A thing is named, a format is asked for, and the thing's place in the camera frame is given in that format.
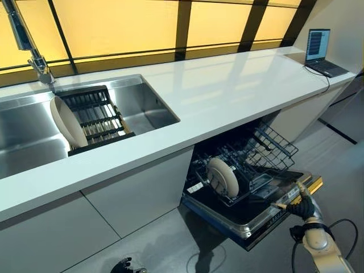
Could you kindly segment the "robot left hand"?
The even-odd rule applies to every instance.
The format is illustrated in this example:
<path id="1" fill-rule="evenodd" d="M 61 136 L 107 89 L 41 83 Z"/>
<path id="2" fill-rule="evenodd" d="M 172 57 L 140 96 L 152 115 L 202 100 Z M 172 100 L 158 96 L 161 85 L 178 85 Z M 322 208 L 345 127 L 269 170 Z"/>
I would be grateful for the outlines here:
<path id="1" fill-rule="evenodd" d="M 132 268 L 132 257 L 120 260 L 112 269 L 111 273 L 147 273 L 146 268 Z"/>

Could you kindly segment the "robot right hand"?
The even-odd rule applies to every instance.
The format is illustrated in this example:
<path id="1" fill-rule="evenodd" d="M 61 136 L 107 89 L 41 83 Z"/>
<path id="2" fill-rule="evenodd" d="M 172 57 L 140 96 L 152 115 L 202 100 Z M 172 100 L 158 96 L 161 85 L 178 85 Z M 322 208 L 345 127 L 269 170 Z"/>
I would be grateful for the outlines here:
<path id="1" fill-rule="evenodd" d="M 300 202 L 297 204 L 271 203 L 271 206 L 279 210 L 286 210 L 287 212 L 299 216 L 306 221 L 308 218 L 313 217 L 315 213 L 313 198 L 304 184 L 297 181 L 296 185 L 300 191 Z"/>

